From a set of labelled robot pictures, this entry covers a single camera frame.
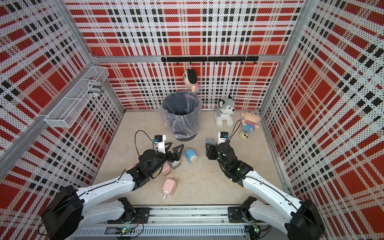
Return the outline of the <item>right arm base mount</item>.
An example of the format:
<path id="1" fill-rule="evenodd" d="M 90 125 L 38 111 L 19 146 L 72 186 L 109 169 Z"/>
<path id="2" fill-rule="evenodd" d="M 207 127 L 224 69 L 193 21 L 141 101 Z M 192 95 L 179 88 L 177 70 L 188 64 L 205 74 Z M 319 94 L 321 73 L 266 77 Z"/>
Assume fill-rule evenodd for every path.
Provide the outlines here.
<path id="1" fill-rule="evenodd" d="M 228 218 L 230 223 L 254 223 L 248 209 L 241 207 L 228 207 Z"/>

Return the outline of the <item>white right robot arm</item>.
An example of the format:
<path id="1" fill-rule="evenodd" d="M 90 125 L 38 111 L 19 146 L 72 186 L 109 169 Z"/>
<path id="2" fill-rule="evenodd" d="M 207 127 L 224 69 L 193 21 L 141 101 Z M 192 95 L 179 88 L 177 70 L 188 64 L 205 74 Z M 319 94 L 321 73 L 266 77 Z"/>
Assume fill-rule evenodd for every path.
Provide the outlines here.
<path id="1" fill-rule="evenodd" d="M 265 180 L 251 166 L 238 160 L 229 143 L 206 144 L 206 156 L 216 160 L 232 182 L 261 199 L 249 197 L 241 206 L 247 221 L 262 221 L 285 233 L 290 240 L 319 240 L 325 226 L 316 205 L 301 201 Z"/>

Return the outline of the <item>bright blue pencil sharpener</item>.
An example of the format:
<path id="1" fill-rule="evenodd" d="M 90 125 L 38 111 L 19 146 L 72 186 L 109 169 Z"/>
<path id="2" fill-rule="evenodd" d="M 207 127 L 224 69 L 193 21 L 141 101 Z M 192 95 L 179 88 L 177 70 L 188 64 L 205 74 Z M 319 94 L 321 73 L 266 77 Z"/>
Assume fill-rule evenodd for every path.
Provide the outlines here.
<path id="1" fill-rule="evenodd" d="M 193 163 L 198 159 L 196 152 L 191 148 L 187 148 L 184 155 L 189 163 Z"/>

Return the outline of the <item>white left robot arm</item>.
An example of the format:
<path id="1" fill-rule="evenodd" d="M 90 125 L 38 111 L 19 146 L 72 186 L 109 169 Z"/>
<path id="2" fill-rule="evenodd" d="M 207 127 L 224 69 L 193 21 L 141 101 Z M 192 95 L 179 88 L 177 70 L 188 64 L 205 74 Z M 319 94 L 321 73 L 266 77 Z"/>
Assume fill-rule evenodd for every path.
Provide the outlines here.
<path id="1" fill-rule="evenodd" d="M 184 145 L 170 151 L 166 143 L 164 152 L 149 149 L 139 156 L 139 162 L 119 177 L 103 183 L 75 189 L 62 188 L 42 214 L 42 224 L 50 240 L 65 240 L 77 229 L 101 222 L 131 223 L 135 209 L 122 194 L 143 187 L 165 163 L 181 159 Z"/>

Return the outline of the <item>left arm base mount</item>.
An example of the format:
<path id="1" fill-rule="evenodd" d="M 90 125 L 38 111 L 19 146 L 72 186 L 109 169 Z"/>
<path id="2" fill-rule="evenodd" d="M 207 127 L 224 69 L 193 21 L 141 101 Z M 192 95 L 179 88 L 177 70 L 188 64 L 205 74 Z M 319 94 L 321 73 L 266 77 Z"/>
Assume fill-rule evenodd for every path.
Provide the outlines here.
<path id="1" fill-rule="evenodd" d="M 108 220 L 108 224 L 133 224 L 140 223 L 146 224 L 149 219 L 151 208 L 134 208 L 123 213 L 117 220 Z"/>

